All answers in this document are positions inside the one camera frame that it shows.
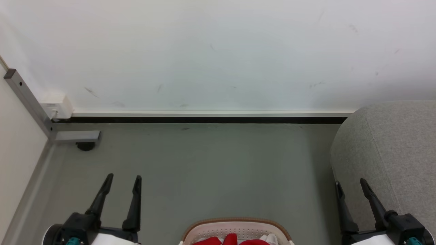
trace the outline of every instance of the light beige wall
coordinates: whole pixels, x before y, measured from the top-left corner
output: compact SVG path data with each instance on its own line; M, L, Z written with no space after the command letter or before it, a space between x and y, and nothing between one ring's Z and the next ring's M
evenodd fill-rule
M0 243L47 142L0 66Z
M80 116L334 116L435 98L435 10L435 0L0 0L0 54L38 99L63 92Z

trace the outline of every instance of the black baseboard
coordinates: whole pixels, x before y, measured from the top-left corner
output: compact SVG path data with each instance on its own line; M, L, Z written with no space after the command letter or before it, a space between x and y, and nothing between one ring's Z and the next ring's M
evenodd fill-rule
M72 117L54 123L310 123L341 124L346 117Z

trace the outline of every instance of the metal bracket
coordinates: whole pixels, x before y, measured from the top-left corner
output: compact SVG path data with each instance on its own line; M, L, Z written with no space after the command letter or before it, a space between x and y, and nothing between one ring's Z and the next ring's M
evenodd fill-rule
M57 143L85 143L98 142L100 140L100 131L58 132L54 123L47 116L16 69L8 69L3 78L50 141Z

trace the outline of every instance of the gray fabric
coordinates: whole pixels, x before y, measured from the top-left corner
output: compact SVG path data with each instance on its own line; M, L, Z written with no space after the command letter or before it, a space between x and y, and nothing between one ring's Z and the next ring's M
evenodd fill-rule
M365 178L387 210L411 213L436 234L436 101L387 102L358 110L340 127L330 157L361 231L374 229L359 184Z

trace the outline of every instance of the black caster wheel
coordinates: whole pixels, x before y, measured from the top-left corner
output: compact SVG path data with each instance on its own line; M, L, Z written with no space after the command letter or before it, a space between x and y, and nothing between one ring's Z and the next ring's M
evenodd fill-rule
M95 142L77 142L76 145L77 145L77 148L79 148L80 150L90 151L90 150L94 149Z

